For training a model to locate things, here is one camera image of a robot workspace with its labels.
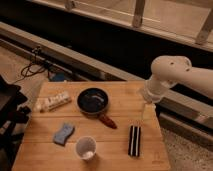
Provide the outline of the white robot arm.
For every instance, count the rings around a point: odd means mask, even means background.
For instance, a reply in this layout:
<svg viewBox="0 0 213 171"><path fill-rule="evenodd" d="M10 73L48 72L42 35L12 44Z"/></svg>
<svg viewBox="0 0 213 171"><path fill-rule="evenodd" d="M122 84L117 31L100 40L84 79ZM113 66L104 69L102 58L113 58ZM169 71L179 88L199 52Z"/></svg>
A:
<svg viewBox="0 0 213 171"><path fill-rule="evenodd" d="M159 56L151 64L152 75L141 90L147 103L158 103L181 84L213 100L213 70L193 67L185 56Z"/></svg>

